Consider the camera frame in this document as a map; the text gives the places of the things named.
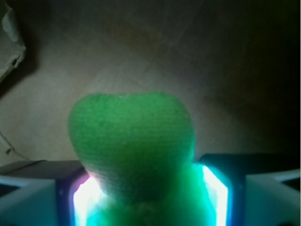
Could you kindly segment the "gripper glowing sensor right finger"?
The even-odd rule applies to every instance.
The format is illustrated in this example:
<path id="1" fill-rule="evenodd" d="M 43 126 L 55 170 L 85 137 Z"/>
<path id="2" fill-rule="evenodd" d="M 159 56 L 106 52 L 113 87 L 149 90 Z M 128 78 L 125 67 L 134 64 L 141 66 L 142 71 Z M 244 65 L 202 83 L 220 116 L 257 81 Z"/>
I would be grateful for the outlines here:
<path id="1" fill-rule="evenodd" d="M 301 161 L 287 154 L 204 154 L 214 226 L 299 226 Z"/>

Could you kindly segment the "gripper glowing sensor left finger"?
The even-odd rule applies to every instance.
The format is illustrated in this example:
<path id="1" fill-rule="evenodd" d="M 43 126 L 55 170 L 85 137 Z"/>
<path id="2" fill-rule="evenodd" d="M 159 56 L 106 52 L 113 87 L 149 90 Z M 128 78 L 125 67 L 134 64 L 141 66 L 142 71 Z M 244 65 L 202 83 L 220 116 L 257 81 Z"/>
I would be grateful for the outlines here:
<path id="1" fill-rule="evenodd" d="M 17 161 L 0 168 L 2 226 L 86 226 L 103 192 L 80 161 Z"/>

